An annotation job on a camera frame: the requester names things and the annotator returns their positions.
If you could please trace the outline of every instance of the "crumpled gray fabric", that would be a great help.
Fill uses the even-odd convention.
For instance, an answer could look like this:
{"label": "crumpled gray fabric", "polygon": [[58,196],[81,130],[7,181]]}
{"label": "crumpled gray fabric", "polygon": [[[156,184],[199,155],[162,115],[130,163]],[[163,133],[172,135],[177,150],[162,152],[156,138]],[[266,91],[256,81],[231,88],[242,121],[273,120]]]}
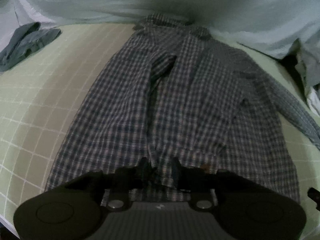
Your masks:
{"label": "crumpled gray fabric", "polygon": [[39,30],[40,23],[25,24],[14,31],[7,47],[0,52],[0,72],[7,71],[30,54],[57,38],[61,30]]}
{"label": "crumpled gray fabric", "polygon": [[320,116],[320,50],[308,43],[300,44],[297,61],[295,68],[301,76],[307,105]]}

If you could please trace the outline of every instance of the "gray cloth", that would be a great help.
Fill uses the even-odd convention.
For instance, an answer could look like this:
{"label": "gray cloth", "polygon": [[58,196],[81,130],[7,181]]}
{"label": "gray cloth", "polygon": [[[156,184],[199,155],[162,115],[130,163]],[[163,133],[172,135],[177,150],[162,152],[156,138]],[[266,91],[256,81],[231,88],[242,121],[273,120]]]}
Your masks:
{"label": "gray cloth", "polygon": [[13,33],[3,51],[0,52],[0,72],[11,69],[31,53],[42,49],[61,33],[60,29],[39,30],[40,23],[25,24]]}
{"label": "gray cloth", "polygon": [[277,111],[320,145],[320,129],[300,103],[245,52],[207,29],[161,15],[101,71],[53,163],[46,190],[90,170],[113,173],[147,157],[155,183],[138,201],[184,201],[171,161],[227,169],[299,202],[297,172]]}
{"label": "gray cloth", "polygon": [[320,51],[307,43],[300,46],[300,57],[304,63],[303,69],[297,68],[306,87],[320,84]]}

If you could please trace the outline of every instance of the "bed sheet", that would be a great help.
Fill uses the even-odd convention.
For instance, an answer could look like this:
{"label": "bed sheet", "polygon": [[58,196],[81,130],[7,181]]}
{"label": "bed sheet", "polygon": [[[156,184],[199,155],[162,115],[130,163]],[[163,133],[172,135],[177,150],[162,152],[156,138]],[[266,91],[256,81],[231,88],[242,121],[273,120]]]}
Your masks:
{"label": "bed sheet", "polygon": [[[17,234],[14,211],[43,192],[52,162],[82,100],[106,62],[133,33],[132,26],[62,26],[59,38],[0,76],[0,222],[13,233]],[[275,60],[235,42],[217,39],[245,50],[320,124],[320,118],[309,111],[293,80]],[[280,118],[308,217],[303,237],[311,237],[320,223],[320,212],[307,198],[307,190],[320,189],[320,152]]]}

